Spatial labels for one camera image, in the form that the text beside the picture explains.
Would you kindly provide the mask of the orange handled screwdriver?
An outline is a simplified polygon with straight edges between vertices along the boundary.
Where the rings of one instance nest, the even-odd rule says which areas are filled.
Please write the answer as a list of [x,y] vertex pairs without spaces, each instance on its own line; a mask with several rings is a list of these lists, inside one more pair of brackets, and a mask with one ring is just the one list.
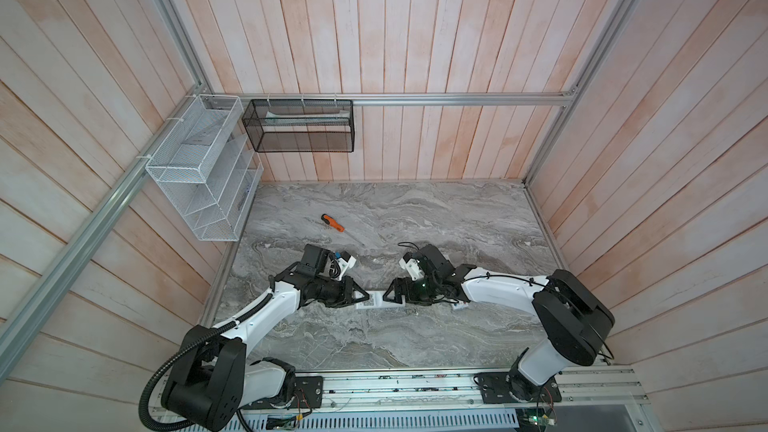
[[339,224],[333,217],[331,217],[331,216],[329,216],[327,214],[322,214],[321,215],[321,220],[326,225],[334,228],[338,232],[340,232],[340,233],[344,233],[345,232],[345,228],[341,224]]

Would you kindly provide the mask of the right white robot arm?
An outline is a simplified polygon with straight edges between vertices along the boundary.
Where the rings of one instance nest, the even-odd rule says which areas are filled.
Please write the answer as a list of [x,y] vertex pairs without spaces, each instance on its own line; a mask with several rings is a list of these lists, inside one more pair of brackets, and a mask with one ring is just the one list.
[[546,338],[525,349],[504,376],[504,391],[517,402],[541,397],[545,386],[571,366],[590,367],[615,325],[611,311],[571,272],[549,276],[518,276],[462,264],[440,268],[424,260],[401,263],[409,275],[396,278],[383,294],[385,302],[429,306],[448,302],[490,303],[538,318]]

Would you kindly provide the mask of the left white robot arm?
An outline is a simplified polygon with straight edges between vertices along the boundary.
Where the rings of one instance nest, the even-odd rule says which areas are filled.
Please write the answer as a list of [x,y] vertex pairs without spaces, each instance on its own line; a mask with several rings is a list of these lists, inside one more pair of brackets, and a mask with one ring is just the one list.
[[291,403],[295,368],[275,358],[252,365],[255,346],[301,307],[344,308],[370,298],[353,278],[323,274],[325,263],[295,262],[270,278],[269,288],[234,316],[212,327],[197,325],[180,349],[151,376],[140,397],[139,417],[153,431],[199,425],[219,431],[262,399]]

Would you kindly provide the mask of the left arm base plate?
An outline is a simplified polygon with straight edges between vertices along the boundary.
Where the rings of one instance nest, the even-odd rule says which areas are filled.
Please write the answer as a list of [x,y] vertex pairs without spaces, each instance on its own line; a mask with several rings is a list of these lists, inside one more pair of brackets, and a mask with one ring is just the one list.
[[318,409],[323,401],[324,378],[322,376],[299,376],[288,380],[278,395],[264,398],[243,406],[244,410],[263,411],[309,411]]

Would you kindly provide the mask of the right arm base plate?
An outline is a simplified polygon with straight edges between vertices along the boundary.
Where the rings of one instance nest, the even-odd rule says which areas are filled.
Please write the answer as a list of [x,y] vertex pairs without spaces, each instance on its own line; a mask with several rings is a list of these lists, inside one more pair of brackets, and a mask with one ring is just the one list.
[[473,377],[484,404],[552,404],[562,401],[560,388],[551,377],[543,385],[529,382],[521,374],[484,372]]

